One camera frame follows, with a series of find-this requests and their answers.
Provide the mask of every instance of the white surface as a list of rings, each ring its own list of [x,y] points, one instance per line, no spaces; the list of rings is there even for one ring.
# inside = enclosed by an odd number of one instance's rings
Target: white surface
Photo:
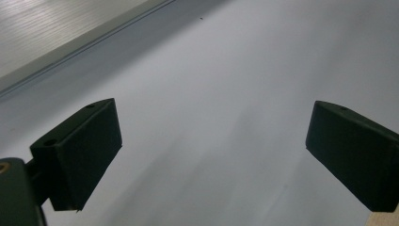
[[[176,1],[1,97],[0,157],[114,97],[123,148],[49,225],[363,226],[305,137],[315,100],[399,131],[398,5]]]
[[[0,91],[163,2],[0,1]]]

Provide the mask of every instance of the corrugated surface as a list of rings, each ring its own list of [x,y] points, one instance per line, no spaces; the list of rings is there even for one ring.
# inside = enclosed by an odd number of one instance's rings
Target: corrugated surface
[[[0,1],[0,90],[164,2]]]

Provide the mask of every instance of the gray floor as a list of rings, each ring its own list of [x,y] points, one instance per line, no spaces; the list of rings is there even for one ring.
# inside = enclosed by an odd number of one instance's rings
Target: gray floor
[[[305,148],[315,100],[399,132],[399,4],[178,0],[0,98],[0,157],[116,98],[123,148],[49,225],[363,226]]]

